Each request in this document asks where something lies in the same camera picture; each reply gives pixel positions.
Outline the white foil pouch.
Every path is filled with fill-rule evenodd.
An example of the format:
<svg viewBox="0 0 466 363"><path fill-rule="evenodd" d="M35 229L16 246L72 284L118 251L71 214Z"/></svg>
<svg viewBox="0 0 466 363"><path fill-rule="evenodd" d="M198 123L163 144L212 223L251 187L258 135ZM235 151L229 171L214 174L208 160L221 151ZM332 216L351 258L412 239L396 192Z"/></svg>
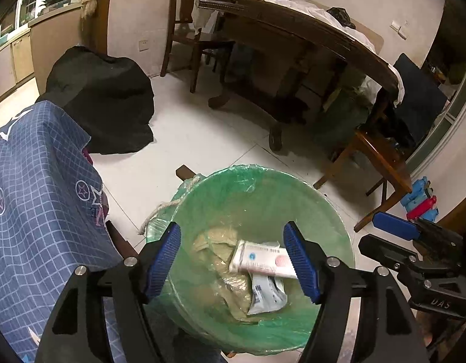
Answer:
<svg viewBox="0 0 466 363"><path fill-rule="evenodd" d="M288 296L281 278L265 274L250 274L252 302L247 313L254 316L280 311L288 303Z"/></svg>

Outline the white pink toothpaste box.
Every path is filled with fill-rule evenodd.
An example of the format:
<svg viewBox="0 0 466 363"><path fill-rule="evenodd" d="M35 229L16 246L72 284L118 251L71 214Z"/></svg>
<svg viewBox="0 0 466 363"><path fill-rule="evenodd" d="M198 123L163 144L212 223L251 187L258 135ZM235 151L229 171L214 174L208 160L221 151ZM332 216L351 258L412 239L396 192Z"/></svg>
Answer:
<svg viewBox="0 0 466 363"><path fill-rule="evenodd" d="M239 240L229 263L232 274L249 272L272 277L296 279L297 274L283 247Z"/></svg>

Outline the green lined trash bin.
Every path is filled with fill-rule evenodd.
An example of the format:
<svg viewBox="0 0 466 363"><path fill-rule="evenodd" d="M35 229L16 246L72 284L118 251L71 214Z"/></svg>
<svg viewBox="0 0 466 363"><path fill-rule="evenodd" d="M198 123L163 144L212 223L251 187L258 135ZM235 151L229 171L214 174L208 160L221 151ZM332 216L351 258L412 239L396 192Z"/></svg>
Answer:
<svg viewBox="0 0 466 363"><path fill-rule="evenodd" d="M184 331L223 350L302 348L319 308L303 294L286 252L289 222L325 254L354 265L340 216L294 176L234 165L184 181L143 226L149 242L170 223L180 227L180 249L157 304Z"/></svg>

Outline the beige kitchen cabinets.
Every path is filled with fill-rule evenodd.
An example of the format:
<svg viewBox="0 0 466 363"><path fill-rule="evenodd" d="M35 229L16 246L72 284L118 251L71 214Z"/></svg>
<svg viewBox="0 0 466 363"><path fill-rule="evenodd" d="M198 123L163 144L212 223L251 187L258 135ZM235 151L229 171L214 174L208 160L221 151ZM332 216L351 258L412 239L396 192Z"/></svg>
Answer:
<svg viewBox="0 0 466 363"><path fill-rule="evenodd" d="M28 27L0 47L0 101L34 78L38 92L46 89L55 62L81 43L81 6L55 9L29 22Z"/></svg>

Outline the blue checkered tablecloth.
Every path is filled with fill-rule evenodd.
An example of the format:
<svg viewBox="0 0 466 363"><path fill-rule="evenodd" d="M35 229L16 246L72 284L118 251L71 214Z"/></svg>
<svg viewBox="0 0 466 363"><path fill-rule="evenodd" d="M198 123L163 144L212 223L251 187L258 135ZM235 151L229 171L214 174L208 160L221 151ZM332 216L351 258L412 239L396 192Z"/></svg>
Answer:
<svg viewBox="0 0 466 363"><path fill-rule="evenodd" d="M48 101L0 128L0 331L26 362L74 270L120 261L103 182L84 154L89 139Z"/></svg>

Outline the white sheet on table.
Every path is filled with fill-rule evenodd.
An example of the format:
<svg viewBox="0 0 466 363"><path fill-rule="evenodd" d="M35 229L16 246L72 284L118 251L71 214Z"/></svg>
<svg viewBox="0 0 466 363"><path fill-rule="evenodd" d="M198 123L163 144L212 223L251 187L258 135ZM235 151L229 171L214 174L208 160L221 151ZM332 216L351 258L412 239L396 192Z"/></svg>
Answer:
<svg viewBox="0 0 466 363"><path fill-rule="evenodd" d="M402 103L405 87L400 73L377 54L374 43L359 30L343 26L325 9L295 0L193 0L192 21L202 30L215 11L242 16L276 27L312 44L330 49L395 94Z"/></svg>

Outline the dark wooden dining table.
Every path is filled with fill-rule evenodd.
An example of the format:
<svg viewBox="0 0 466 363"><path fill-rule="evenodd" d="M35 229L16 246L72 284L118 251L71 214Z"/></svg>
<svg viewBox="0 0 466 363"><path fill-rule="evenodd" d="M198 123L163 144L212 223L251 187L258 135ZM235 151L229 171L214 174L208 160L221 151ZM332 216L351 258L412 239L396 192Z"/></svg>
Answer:
<svg viewBox="0 0 466 363"><path fill-rule="evenodd" d="M275 93L254 83L259 66L252 59L248 73L232 81L221 79L222 91L209 99L208 106L219 109L234 94L259 106L275 120L269 134L274 152L282 148L283 127L303 122L303 104L297 93L309 77L325 79L326 92L332 94L346 67L352 66L387 92L383 106L404 97L400 76L376 53L332 25L282 6L277 0L195 0L194 10L199 14L218 11L219 33L235 48L249 47L265 58L263 66L271 69L266 79L276 87Z"/></svg>

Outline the black cloth covered object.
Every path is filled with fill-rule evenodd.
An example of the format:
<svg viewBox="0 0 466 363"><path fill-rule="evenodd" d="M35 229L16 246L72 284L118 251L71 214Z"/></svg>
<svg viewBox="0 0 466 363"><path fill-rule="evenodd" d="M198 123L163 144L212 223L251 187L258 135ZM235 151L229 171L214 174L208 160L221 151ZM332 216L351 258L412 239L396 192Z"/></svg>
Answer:
<svg viewBox="0 0 466 363"><path fill-rule="evenodd" d="M55 62L38 101L59 106L85 130L90 153L138 152L154 140L152 83L127 57L71 47Z"/></svg>

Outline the dark wooden chair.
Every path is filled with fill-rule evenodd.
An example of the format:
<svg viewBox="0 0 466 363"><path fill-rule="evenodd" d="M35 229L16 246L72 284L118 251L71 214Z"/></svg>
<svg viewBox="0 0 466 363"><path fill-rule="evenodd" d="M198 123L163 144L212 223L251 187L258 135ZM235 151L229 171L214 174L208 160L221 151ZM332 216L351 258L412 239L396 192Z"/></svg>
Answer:
<svg viewBox="0 0 466 363"><path fill-rule="evenodd" d="M220 62L220 81L226 77L227 63L233 51L234 42L220 34L203 33L193 29L194 0L170 0L168 10L168 25L166 30L166 48L160 76L166 75L173 43L183 44L192 49L190 68L192 77L190 92L194 93L197 87L197 78L202 57L214 58L215 63Z"/></svg>

